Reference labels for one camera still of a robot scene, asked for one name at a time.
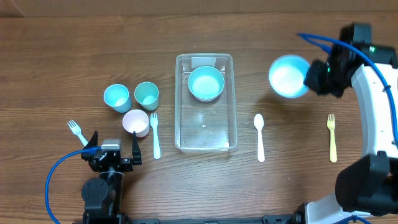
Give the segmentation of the pink plastic bowl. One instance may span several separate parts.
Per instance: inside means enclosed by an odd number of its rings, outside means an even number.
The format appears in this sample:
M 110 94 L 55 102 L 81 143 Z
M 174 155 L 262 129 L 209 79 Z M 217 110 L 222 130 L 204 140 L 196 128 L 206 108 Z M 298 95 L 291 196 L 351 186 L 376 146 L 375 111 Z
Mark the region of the pink plastic bowl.
M 213 101 L 213 100 L 217 99 L 218 96 L 210 97 L 210 98 L 201 98 L 201 97 L 195 96 L 195 98 L 196 98 L 197 100 L 199 100 L 199 101 L 209 102 L 209 101 Z

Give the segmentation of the green plastic bowl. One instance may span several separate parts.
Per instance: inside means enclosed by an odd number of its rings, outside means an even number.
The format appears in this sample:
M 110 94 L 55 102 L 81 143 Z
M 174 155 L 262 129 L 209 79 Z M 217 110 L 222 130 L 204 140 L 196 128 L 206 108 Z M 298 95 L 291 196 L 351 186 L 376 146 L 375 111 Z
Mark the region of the green plastic bowl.
M 215 67 L 201 66 L 189 75 L 188 89 L 195 97 L 210 98 L 219 96 L 225 85 L 223 74 Z

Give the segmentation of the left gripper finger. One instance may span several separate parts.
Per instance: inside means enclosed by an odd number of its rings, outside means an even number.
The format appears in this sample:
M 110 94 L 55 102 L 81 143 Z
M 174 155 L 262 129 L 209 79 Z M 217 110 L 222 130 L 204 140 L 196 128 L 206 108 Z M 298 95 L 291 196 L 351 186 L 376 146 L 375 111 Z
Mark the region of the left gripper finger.
M 91 137 L 91 139 L 88 141 L 84 149 L 89 149 L 91 147 L 96 147 L 98 145 L 98 132 L 95 131 Z
M 142 159 L 135 131 L 132 134 L 132 156 L 133 159 Z

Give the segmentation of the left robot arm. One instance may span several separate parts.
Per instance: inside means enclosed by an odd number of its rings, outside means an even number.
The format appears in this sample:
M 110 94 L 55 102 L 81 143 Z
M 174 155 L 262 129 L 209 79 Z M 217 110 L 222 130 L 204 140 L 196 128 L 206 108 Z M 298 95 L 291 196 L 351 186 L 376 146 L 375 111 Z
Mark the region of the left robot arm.
M 121 157 L 120 139 L 107 139 L 99 145 L 97 132 L 84 150 L 81 158 L 99 176 L 87 180 L 81 188 L 85 202 L 83 223 L 131 223 L 130 218 L 121 212 L 121 199 L 124 174 L 142 164 L 136 134 L 132 135 L 132 156 L 128 158 Z

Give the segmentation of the pink plastic cup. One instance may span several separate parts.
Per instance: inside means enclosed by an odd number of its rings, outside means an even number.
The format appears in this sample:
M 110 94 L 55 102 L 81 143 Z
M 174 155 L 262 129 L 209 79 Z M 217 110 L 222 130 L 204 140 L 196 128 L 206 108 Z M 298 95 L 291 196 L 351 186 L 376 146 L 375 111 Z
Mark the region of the pink plastic cup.
M 123 117 L 123 128 L 138 138 L 143 138 L 149 133 L 149 117 L 142 110 L 131 110 Z

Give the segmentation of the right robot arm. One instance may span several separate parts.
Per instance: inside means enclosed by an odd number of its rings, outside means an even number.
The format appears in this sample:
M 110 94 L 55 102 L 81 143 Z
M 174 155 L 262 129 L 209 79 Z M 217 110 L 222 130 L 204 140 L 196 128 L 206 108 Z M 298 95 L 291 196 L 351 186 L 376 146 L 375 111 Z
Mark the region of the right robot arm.
M 292 223 L 348 223 L 397 213 L 397 54 L 394 48 L 333 40 L 305 84 L 340 96 L 353 87 L 361 114 L 362 157 L 337 176 L 335 191 L 297 210 Z

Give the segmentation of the blue plastic bowl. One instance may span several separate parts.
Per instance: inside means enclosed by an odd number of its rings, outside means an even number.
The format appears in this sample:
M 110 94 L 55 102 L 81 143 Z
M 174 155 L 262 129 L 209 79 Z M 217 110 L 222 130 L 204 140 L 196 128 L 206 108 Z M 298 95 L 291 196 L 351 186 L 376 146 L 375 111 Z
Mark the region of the blue plastic bowl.
M 304 84 L 310 64 L 298 55 L 283 55 L 269 69 L 272 89 L 285 98 L 299 98 L 308 92 Z

